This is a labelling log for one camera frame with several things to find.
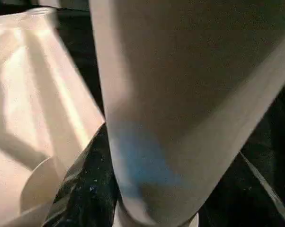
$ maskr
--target white plastic tube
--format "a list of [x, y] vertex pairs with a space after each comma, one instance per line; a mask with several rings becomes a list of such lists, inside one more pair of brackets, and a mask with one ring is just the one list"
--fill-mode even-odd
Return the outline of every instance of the white plastic tube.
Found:
[[285, 32], [266, 30], [281, 29], [271, 19], [282, 15], [255, 24], [260, 15], [247, 7], [90, 0], [113, 167], [132, 225], [189, 220], [284, 84]]

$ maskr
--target speckled black surface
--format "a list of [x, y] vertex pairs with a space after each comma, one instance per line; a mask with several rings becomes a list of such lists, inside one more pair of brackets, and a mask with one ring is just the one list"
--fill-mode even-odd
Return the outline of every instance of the speckled black surface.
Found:
[[[103, 125], [68, 171], [44, 227], [111, 227], [118, 188]], [[57, 212], [56, 203], [67, 198]]]

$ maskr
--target blue mark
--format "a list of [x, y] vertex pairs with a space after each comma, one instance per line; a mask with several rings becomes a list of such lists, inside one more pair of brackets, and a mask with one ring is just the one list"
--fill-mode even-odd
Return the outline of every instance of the blue mark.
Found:
[[181, 177], [173, 173], [167, 165], [163, 149], [156, 137], [146, 129], [124, 122], [113, 128], [113, 134], [118, 158], [122, 159], [127, 171], [127, 180], [131, 183], [129, 187], [120, 182], [122, 194], [137, 197], [138, 186], [146, 183], [159, 186], [175, 186], [183, 183]]

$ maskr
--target white cylindrical object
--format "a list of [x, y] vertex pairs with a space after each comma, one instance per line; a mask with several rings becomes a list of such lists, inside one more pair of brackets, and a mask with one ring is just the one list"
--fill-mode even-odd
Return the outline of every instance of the white cylindrical object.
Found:
[[285, 82], [285, 32], [206, 2], [90, 0], [113, 167], [141, 226], [189, 220]]

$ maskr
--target white plastic part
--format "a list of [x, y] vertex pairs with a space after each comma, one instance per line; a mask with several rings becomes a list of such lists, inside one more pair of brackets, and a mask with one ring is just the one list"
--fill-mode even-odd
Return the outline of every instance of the white plastic part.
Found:
[[279, 7], [265, 15], [231, 2], [90, 0], [112, 162], [131, 218], [174, 227], [204, 204], [285, 84]]
[[52, 8], [0, 16], [0, 225], [51, 204], [104, 122], [55, 24]]

